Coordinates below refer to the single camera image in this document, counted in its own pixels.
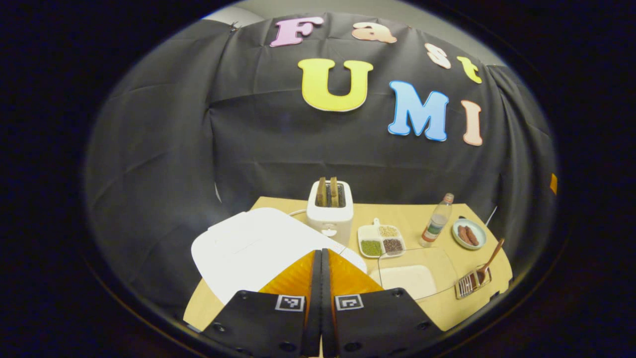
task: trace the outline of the blue letter m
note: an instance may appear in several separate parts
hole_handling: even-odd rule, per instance
[[[445,141],[444,130],[446,120],[446,105],[448,97],[441,92],[432,91],[426,103],[422,104],[415,88],[410,83],[391,81],[389,86],[396,93],[396,112],[393,123],[389,124],[389,132],[400,136],[411,133],[411,128],[406,123],[411,118],[413,131],[419,136],[424,131],[426,123],[431,121],[424,135],[434,141]]]

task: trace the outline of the sausage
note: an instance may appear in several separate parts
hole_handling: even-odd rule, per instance
[[[459,237],[464,240],[465,243],[467,243],[468,245],[472,245],[471,240],[468,238],[468,235],[466,234],[466,229],[468,229],[468,226],[458,226],[458,231],[459,231]]]
[[[477,237],[475,236],[475,234],[473,234],[473,231],[468,226],[466,227],[466,235],[468,236],[468,239],[471,240],[471,243],[474,246],[478,246],[479,245],[479,241],[477,240]]]

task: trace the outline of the white toaster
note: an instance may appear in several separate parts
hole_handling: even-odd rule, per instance
[[[307,201],[307,224],[320,233],[329,236],[332,240],[348,247],[351,222],[354,218],[354,201],[349,184],[339,180],[337,183],[340,196],[339,208],[317,206],[316,194],[318,193],[319,182],[313,184]],[[327,193],[329,191],[329,182],[327,182]]]

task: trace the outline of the qr-like tag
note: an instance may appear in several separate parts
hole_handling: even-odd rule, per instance
[[[305,309],[305,296],[285,296],[279,294],[276,310],[302,312]]]
[[[342,296],[334,296],[336,300],[336,310],[359,310],[363,308],[362,298],[359,294],[347,294]]]

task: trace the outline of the water bottle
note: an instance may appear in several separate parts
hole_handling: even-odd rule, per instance
[[[435,239],[439,236],[439,233],[444,228],[448,219],[450,219],[450,213],[453,210],[453,199],[455,196],[451,193],[446,193],[444,200],[437,205],[431,215],[429,224],[426,225],[422,237],[419,242],[423,247],[431,247],[435,242]]]

